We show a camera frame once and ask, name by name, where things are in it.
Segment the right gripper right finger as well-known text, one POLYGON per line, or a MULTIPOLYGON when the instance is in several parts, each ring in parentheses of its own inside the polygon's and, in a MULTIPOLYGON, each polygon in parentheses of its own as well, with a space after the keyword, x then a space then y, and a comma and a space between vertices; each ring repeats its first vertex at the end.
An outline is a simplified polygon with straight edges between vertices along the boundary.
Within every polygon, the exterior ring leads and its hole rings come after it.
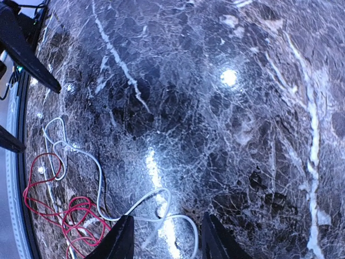
POLYGON ((202 221, 202 258, 251 259, 219 219, 205 213, 202 221))

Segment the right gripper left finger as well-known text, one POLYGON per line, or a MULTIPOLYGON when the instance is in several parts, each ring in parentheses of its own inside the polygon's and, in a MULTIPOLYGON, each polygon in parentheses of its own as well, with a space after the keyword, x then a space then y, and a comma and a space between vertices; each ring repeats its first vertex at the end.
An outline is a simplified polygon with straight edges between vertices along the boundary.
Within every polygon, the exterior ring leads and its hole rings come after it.
POLYGON ((132 259, 133 255, 134 218, 123 215, 85 259, 132 259))

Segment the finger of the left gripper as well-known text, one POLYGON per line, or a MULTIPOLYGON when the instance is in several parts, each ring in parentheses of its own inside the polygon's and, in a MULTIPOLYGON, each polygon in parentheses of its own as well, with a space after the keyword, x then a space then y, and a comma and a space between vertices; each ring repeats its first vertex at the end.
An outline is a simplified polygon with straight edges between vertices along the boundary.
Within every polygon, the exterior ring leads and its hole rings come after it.
POLYGON ((41 84, 57 94, 60 93, 59 82, 35 56, 24 37, 14 10, 4 2, 1 3, 1 49, 41 84))
POLYGON ((23 153, 26 146, 1 126, 1 147, 14 153, 23 153))

